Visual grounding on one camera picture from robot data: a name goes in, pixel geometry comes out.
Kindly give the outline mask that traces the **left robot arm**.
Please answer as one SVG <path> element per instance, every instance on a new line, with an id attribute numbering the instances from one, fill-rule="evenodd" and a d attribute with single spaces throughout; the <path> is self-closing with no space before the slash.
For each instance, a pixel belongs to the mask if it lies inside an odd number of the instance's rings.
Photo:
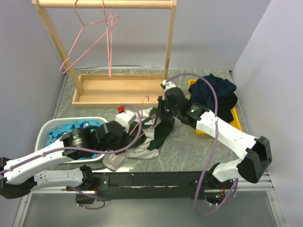
<path id="1" fill-rule="evenodd" d="M 121 151 L 129 141 L 126 127 L 111 121 L 101 126 L 75 128 L 51 145 L 22 158 L 2 157 L 0 194 L 6 199 L 15 199 L 41 188 L 56 186 L 89 190 L 96 181 L 89 166 L 65 171 L 51 171 L 50 168 L 90 157 L 95 151 Z"/>

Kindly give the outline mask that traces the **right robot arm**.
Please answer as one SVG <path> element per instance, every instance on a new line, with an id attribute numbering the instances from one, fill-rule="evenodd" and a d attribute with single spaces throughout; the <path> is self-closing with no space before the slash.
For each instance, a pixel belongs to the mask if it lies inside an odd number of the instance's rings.
<path id="1" fill-rule="evenodd" d="M 236 129 L 203 105 L 190 102 L 175 85 L 164 87 L 163 95 L 158 98 L 157 116 L 161 120 L 175 117 L 184 125 L 217 138 L 237 155 L 238 159 L 211 168 L 207 183 L 214 189 L 227 180 L 240 177 L 257 183 L 272 163 L 270 142 L 266 137 L 256 138 Z"/>

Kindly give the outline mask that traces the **green and white t shirt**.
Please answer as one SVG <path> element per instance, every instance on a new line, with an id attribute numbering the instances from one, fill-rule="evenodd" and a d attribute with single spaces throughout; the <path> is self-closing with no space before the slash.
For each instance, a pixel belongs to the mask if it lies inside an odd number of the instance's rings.
<path id="1" fill-rule="evenodd" d="M 156 114 L 157 108 L 143 109 L 143 116 Z M 159 149 L 165 142 L 166 138 L 174 129 L 175 119 L 168 118 L 161 120 L 158 117 L 153 117 L 150 121 L 144 121 L 142 130 L 138 140 L 131 148 L 123 152 L 123 155 L 114 163 L 109 164 L 108 161 L 115 154 L 105 155 L 102 159 L 104 166 L 110 170 L 116 171 L 128 159 L 152 159 L 159 155 Z"/>

